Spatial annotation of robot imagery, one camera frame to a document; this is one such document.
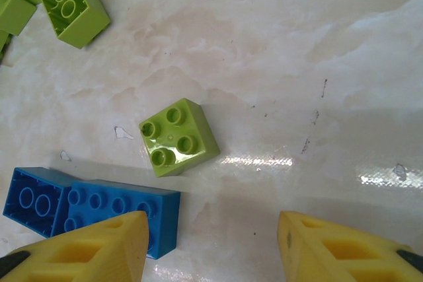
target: white marble surface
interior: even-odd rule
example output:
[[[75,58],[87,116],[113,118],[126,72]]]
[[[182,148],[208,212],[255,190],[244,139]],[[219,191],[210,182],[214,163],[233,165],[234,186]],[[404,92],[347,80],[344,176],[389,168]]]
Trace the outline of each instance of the white marble surface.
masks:
[[[42,7],[9,48],[1,205],[15,166],[182,191],[146,281],[284,281],[282,209],[423,252],[423,0],[102,1],[113,23],[83,50]],[[182,97],[222,154],[157,179],[137,125]],[[1,255],[40,239],[0,226]]]

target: marble table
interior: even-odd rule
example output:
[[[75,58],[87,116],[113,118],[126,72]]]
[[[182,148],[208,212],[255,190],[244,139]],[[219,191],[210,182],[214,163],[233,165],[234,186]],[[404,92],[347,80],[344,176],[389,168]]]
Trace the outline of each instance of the marble table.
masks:
[[[423,0],[102,0],[95,41],[43,7],[0,67],[0,205],[13,168],[182,193],[176,250],[146,281],[284,281],[296,210],[423,252]],[[221,155],[153,175],[138,123],[187,97]],[[1,255],[40,240],[0,218]]]

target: blue lego brick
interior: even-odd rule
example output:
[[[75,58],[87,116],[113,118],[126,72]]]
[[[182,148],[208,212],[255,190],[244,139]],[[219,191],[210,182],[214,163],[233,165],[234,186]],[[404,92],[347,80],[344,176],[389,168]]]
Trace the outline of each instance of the blue lego brick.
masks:
[[[74,182],[67,199],[65,231],[130,211],[145,211],[150,232],[147,257],[159,259],[176,248],[180,192],[93,180]]]
[[[61,234],[76,180],[47,168],[15,168],[3,215],[46,238]]]

